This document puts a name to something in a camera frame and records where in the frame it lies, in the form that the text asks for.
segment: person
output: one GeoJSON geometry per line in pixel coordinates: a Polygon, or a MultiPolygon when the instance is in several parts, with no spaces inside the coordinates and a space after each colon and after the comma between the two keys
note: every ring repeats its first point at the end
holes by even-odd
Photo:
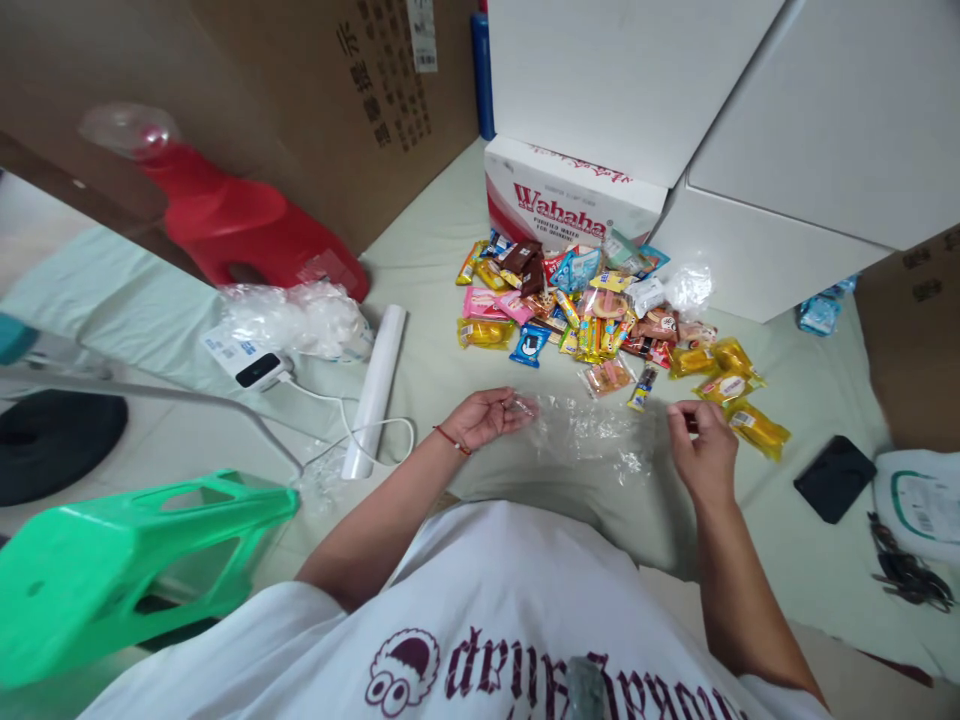
{"type": "Polygon", "coordinates": [[[482,460],[468,453],[531,421],[514,397],[470,395],[292,582],[130,668],[82,717],[828,718],[737,506],[738,443],[716,405],[667,408],[709,653],[586,524],[505,501],[424,523],[482,460]],[[584,662],[603,688],[592,715],[571,689],[584,662]]]}

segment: cartoon face print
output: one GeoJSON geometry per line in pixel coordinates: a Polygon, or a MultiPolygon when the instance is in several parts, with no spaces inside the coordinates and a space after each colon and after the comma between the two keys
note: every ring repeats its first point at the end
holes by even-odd
{"type": "Polygon", "coordinates": [[[370,665],[367,704],[379,705],[385,717],[397,717],[429,694],[439,665],[440,646],[433,635],[417,628],[401,630],[380,646],[370,665]]]}

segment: green plastic stool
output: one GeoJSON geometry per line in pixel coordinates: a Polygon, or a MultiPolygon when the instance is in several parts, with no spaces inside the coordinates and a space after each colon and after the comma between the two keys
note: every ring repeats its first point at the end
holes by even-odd
{"type": "Polygon", "coordinates": [[[293,490],[239,480],[236,471],[219,470],[51,508],[24,525],[0,550],[0,685],[42,680],[243,604],[257,543],[296,514],[299,500],[293,490]],[[161,509],[170,498],[205,489],[230,499],[161,509]],[[202,597],[150,614],[135,610],[171,563],[233,538],[236,549],[202,597]]]}

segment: white t-shirt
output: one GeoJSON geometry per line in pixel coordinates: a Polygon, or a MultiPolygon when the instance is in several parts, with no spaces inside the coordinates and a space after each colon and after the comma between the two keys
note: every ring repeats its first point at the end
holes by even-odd
{"type": "Polygon", "coordinates": [[[504,501],[429,520],[352,615],[275,585],[128,670],[82,717],[553,720],[572,714],[577,656],[600,668],[613,720],[829,718],[808,693],[733,677],[593,528],[504,501]]]}

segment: wahaha logo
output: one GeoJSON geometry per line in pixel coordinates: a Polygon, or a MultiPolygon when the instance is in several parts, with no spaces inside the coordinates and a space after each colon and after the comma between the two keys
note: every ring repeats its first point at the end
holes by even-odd
{"type": "Polygon", "coordinates": [[[539,190],[533,192],[530,188],[519,183],[514,183],[513,189],[517,191],[517,200],[519,201],[520,207],[524,210],[535,212],[537,215],[543,215],[564,225],[569,225],[572,228],[593,235],[601,240],[603,240],[607,234],[606,225],[591,220],[585,212],[578,215],[575,212],[564,210],[557,205],[556,200],[552,202],[541,200],[539,190]]]}

